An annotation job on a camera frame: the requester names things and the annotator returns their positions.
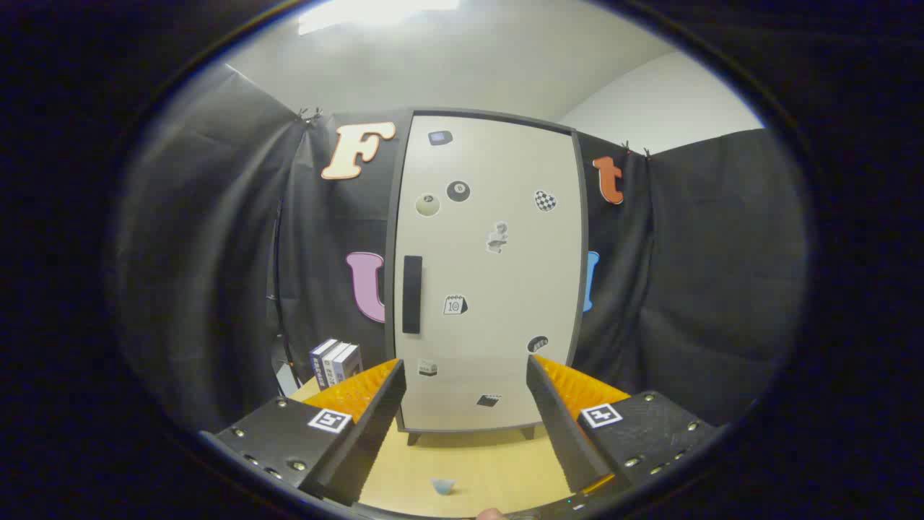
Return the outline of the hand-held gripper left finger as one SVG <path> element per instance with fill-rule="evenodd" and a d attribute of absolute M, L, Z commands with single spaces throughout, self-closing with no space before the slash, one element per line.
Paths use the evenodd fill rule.
<path fill-rule="evenodd" d="M 309 399 L 275 397 L 227 428 L 199 435 L 268 486 L 353 506 L 405 391 L 405 365 L 392 359 Z"/>

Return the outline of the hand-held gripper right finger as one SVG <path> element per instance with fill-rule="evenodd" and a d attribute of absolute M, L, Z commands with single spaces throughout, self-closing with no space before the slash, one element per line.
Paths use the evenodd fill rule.
<path fill-rule="evenodd" d="M 717 435 L 660 392 L 627 394 L 538 355 L 529 356 L 527 386 L 575 494 L 645 486 Z"/>

